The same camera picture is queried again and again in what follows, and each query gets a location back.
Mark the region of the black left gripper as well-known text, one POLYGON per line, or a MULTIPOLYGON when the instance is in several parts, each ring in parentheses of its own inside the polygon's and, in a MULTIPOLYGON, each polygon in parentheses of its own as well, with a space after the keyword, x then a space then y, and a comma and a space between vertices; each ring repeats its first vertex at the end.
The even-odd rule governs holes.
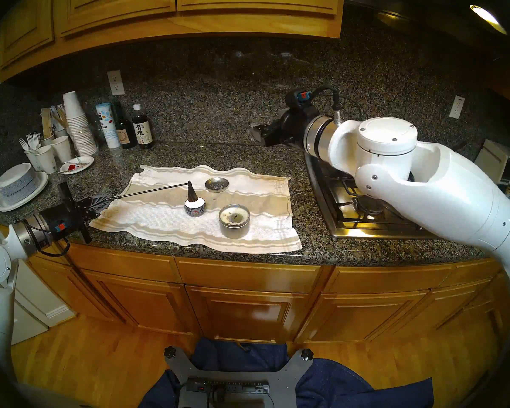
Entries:
POLYGON ((80 232, 85 244, 92 242, 86 224, 98 218, 113 201, 109 195, 99 194, 75 201, 67 182, 58 185, 61 203, 40 212, 45 237, 49 244, 80 232))

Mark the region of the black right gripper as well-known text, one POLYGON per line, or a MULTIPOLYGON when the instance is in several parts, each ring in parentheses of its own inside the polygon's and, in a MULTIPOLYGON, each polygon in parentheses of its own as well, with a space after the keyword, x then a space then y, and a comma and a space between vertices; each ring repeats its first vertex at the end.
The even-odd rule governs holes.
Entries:
POLYGON ((261 134, 260 143, 264 147, 286 145, 304 147, 305 133, 311 122, 317 118, 314 105, 297 105, 289 108, 278 122, 250 124, 253 134, 261 134))

